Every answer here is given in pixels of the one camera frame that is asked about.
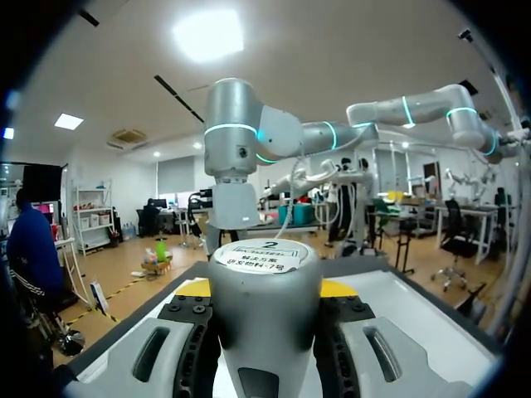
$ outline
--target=ceiling vent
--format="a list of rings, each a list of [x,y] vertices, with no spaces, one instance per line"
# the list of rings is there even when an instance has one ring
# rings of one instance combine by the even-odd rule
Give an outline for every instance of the ceiling vent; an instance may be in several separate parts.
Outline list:
[[[120,151],[133,151],[148,144],[146,134],[135,129],[122,129],[112,134],[107,146]]]

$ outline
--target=box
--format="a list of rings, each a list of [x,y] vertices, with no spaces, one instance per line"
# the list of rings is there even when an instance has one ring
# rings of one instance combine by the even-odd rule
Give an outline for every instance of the box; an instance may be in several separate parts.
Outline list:
[[[98,226],[100,224],[100,217],[97,214],[90,215],[90,227]]]
[[[86,230],[87,228],[90,227],[90,220],[89,220],[89,217],[82,217],[80,219],[80,228],[82,230]]]
[[[279,223],[284,225],[286,216],[288,215],[288,206],[279,206]]]
[[[100,225],[107,226],[110,224],[110,215],[109,214],[100,214]]]
[[[298,203],[293,206],[293,224],[303,226],[313,222],[315,218],[314,207],[309,203]]]

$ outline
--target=ceiling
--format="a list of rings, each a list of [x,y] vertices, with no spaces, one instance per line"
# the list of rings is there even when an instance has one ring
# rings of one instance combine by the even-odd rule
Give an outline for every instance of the ceiling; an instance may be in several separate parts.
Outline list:
[[[180,53],[172,29],[212,7],[237,11],[245,49],[196,64]],[[8,151],[60,156],[75,144],[111,150],[110,134],[137,129],[149,145],[120,156],[151,163],[201,152],[192,147],[201,123],[156,75],[202,117],[208,85],[235,76],[250,81],[264,103],[301,121],[346,123],[353,103],[464,79],[480,92],[477,108],[490,110],[499,126],[507,119],[487,65],[456,37],[470,24],[445,0],[336,0],[333,7],[307,0],[97,0],[86,10],[99,26],[74,17],[52,44],[22,92]],[[85,121],[75,131],[59,129],[61,113]],[[412,131],[440,142],[444,128]]]

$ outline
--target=yellow surface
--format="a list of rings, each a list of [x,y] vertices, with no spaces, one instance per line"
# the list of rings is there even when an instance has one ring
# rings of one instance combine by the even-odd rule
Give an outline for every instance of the yellow surface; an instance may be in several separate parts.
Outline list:
[[[191,282],[190,284],[178,289],[175,294],[181,294],[183,296],[210,297],[208,279]],[[357,295],[358,292],[346,284],[341,284],[340,282],[335,282],[333,280],[323,280],[321,297],[343,297]]]

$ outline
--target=black monitor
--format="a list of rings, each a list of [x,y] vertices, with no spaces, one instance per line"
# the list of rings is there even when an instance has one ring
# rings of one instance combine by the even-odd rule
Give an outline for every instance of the black monitor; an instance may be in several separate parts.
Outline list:
[[[162,207],[163,209],[168,208],[166,199],[153,199],[153,204],[155,207]]]

